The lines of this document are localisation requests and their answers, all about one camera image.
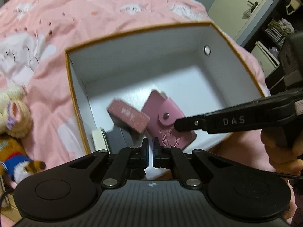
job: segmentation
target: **cardboard box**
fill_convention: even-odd
[[[66,66],[87,153],[95,151],[92,130],[113,128],[106,108],[114,98],[140,110],[157,89],[192,116],[263,97],[238,52],[211,22],[112,34],[67,49]],[[184,152],[211,148],[226,136],[197,131]]]

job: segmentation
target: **pink box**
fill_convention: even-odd
[[[108,106],[107,112],[111,116],[114,124],[122,127],[130,127],[139,134],[142,134],[146,130],[150,121],[150,118],[146,114],[120,99],[114,99]]]

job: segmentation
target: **purple flower decoration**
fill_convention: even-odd
[[[11,103],[10,102],[7,104],[6,108],[7,108],[7,114],[8,114],[7,121],[6,121],[6,127],[7,127],[7,129],[11,130],[14,127],[16,121],[10,115],[10,109],[11,109]]]

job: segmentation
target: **door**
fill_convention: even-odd
[[[243,13],[252,7],[248,1],[258,5],[247,18]],[[246,27],[266,0],[215,0],[208,11],[211,19],[230,37],[237,39],[239,31]]]

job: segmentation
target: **bed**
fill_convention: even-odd
[[[209,21],[196,0],[11,0],[0,8],[0,88],[26,86],[34,120],[23,146],[47,168],[84,156],[71,99],[64,49],[111,33],[183,21]],[[268,94],[257,60],[230,42]],[[213,148],[219,155],[272,170],[260,131],[231,136]],[[13,224],[1,216],[2,226]]]

